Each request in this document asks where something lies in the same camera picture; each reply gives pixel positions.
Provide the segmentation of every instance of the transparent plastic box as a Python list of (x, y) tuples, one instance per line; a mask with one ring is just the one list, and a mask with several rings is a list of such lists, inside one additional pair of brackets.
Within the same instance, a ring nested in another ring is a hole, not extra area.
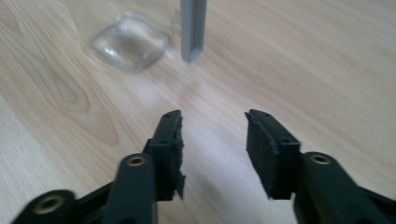
[[(159, 59), (173, 36), (174, 0), (65, 0), (79, 35), (99, 58), (121, 69)], [(181, 0), (182, 56), (203, 48), (206, 0)]]

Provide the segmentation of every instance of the wooden table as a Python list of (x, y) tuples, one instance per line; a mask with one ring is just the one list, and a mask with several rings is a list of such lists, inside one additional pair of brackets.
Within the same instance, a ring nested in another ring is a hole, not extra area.
[(395, 199), (395, 1), (209, 0), (193, 63), (177, 27), (164, 57), (123, 72), (83, 51), (63, 1), (0, 0), (0, 223), (43, 192), (108, 183), (174, 109), (187, 182), (184, 201), (160, 203), (162, 224), (296, 223), (248, 159), (250, 108)]

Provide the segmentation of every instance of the black plastic arm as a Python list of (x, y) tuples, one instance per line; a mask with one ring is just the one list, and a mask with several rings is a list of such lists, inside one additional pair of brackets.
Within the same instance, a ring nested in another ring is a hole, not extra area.
[(357, 186), (341, 165), (300, 143), (271, 115), (247, 113), (247, 153), (269, 198), (290, 199), (299, 223), (395, 223), (391, 199)]
[(114, 182), (75, 199), (70, 190), (53, 190), (29, 202), (15, 224), (155, 224), (158, 201), (182, 195), (181, 112), (165, 114), (143, 153), (120, 162)]

